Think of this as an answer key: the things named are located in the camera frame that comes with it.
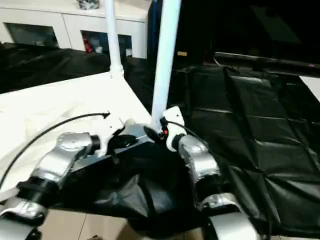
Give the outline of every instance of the white sheet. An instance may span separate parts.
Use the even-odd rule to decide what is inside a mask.
[[[121,76],[109,72],[0,94],[0,176],[17,152],[37,133],[67,118],[110,112],[123,123],[133,119],[149,124],[151,117]],[[101,117],[70,122],[48,133],[30,147],[12,168],[1,192],[28,179],[43,155],[65,132],[97,132]]]

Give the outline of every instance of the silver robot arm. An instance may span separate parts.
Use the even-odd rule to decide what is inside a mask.
[[[40,240],[41,226],[74,162],[101,147],[98,136],[64,133],[36,166],[30,178],[19,182],[19,193],[0,212],[0,240]]]
[[[204,238],[261,239],[230,188],[222,183],[220,169],[212,153],[183,129],[185,123],[180,109],[172,107],[162,116],[164,132],[167,133],[166,146],[184,159],[193,185],[195,206],[207,217],[207,225],[202,228]]]

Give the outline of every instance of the red object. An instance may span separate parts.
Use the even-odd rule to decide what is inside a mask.
[[[91,53],[94,51],[93,48],[90,46],[87,36],[83,36],[83,42],[84,42],[85,51],[87,53]]]

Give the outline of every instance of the white clamp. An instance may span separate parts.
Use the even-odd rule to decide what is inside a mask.
[[[91,135],[97,135],[100,139],[100,150],[96,151],[96,155],[100,158],[107,154],[108,143],[117,130],[124,127],[120,118],[114,114],[110,114],[106,119],[99,119],[94,123],[95,132]]]
[[[182,117],[180,108],[178,106],[174,106],[174,107],[171,107],[171,108],[165,110],[162,113],[162,116],[167,121],[174,122],[174,123],[180,124],[182,126],[185,125],[184,118]],[[176,152],[177,150],[175,150],[172,147],[172,142],[173,142],[175,136],[180,135],[180,134],[187,135],[187,132],[184,128],[182,128],[178,125],[175,125],[173,123],[168,123],[167,128],[168,128],[168,138],[166,140],[166,147],[171,152]]]

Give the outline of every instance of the white cabinet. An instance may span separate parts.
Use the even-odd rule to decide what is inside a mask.
[[[14,42],[9,24],[52,28],[60,48],[85,50],[82,31],[108,33],[104,1],[94,10],[76,0],[0,0],[0,42]],[[147,58],[148,14],[152,0],[114,0],[117,31],[131,37],[132,55]]]
[[[75,50],[85,50],[81,31],[108,33],[104,17],[64,14],[63,18],[71,46]],[[146,22],[117,19],[116,29],[119,35],[131,36],[134,58],[147,58],[148,26]]]
[[[13,43],[14,39],[7,24],[53,28],[58,46],[62,49],[71,48],[64,18],[61,13],[0,8],[0,42]]]

